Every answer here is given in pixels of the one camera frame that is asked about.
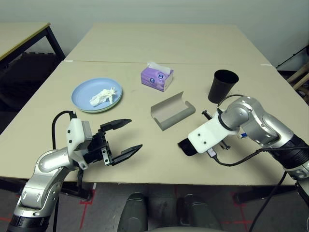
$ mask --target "beige table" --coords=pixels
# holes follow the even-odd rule
[[[64,54],[47,22],[0,23],[0,68],[46,36],[60,60]]]
[[[262,153],[237,167],[218,165],[208,155],[187,157],[177,146],[188,133],[206,121],[201,112],[215,111],[207,100],[213,73],[218,69],[232,70],[239,82],[231,91],[257,98],[269,113],[278,117],[305,142],[309,142],[309,108],[292,87],[270,66],[260,65],[188,65],[172,64],[174,80],[166,92],[140,83],[140,72],[146,64],[65,62],[46,80],[8,128],[0,135],[2,166],[0,176],[29,178],[37,158],[51,149],[51,123],[62,110],[76,110],[82,120],[89,120],[92,133],[100,124],[130,118],[127,126],[107,132],[114,155],[133,145],[143,144],[132,158],[114,167],[103,162],[91,164],[84,181],[129,183],[178,183],[205,185],[271,185],[282,175],[282,167],[270,154]],[[123,87],[121,101],[111,110],[98,114],[83,113],[70,101],[72,91],[90,78],[109,77]],[[196,108],[188,118],[161,131],[150,115],[150,107],[180,91],[183,99]],[[56,126],[56,145],[65,146],[69,119],[64,116]],[[234,162],[252,153],[258,145],[236,136],[226,139],[232,146],[215,150],[223,162]],[[71,173],[67,180],[76,180]],[[286,178],[285,184],[293,184]]]
[[[270,65],[236,26],[204,24],[96,23],[66,60]]]

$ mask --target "black cup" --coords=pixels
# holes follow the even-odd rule
[[[229,70],[218,70],[214,73],[211,90],[208,99],[212,103],[219,103],[223,100],[239,80],[238,76]]]

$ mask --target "tissue box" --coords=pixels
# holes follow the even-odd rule
[[[140,74],[141,83],[164,92],[172,82],[173,73],[174,70],[171,70],[169,74],[165,74],[159,70],[147,67]]]

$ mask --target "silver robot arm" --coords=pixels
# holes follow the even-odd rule
[[[69,172],[88,168],[88,164],[104,160],[106,166],[116,165],[135,154],[142,145],[126,149],[112,157],[105,132],[115,130],[129,119],[115,120],[100,126],[92,136],[88,121],[72,118],[66,130],[67,147],[45,152],[35,163],[34,173],[26,183],[14,210],[8,232],[44,232]]]
[[[254,98],[243,96],[232,102],[225,111],[218,112],[208,122],[181,141],[179,147],[187,154],[203,153],[218,144],[228,135],[242,128],[249,138],[262,148],[291,148],[293,150],[270,151],[283,165],[283,169],[295,180],[300,195],[309,204],[309,150],[288,127],[268,114]]]

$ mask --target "blue plate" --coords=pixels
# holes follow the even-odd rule
[[[116,94],[112,97],[112,104],[107,100],[97,106],[90,104],[90,99],[100,93],[103,89],[115,88]],[[108,110],[118,103],[122,95],[121,86],[109,78],[95,78],[81,83],[72,92],[71,100],[73,104],[82,111],[97,113]]]

